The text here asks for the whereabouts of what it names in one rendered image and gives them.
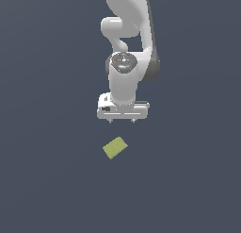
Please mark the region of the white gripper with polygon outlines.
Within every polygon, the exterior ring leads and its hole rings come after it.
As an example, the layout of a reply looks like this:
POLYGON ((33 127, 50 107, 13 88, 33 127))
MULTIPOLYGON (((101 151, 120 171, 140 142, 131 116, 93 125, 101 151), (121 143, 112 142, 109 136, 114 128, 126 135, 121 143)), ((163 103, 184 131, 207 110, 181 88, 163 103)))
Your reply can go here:
POLYGON ((150 104, 146 101, 135 101, 127 105, 116 105, 111 100, 111 93, 103 93, 99 96, 97 117, 106 119, 110 124, 116 119, 130 119, 134 123, 138 119, 146 119, 150 104))

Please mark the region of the yellow-green rectangular block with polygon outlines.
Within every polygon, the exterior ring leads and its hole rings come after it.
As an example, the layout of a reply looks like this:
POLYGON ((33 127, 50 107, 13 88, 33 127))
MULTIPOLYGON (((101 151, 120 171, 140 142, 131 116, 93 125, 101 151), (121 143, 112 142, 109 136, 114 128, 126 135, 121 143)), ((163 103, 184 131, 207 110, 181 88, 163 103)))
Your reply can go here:
POLYGON ((114 158, 117 154, 123 151, 127 147, 127 144, 121 137, 117 137, 107 145, 103 147, 104 152, 109 159, 114 158))

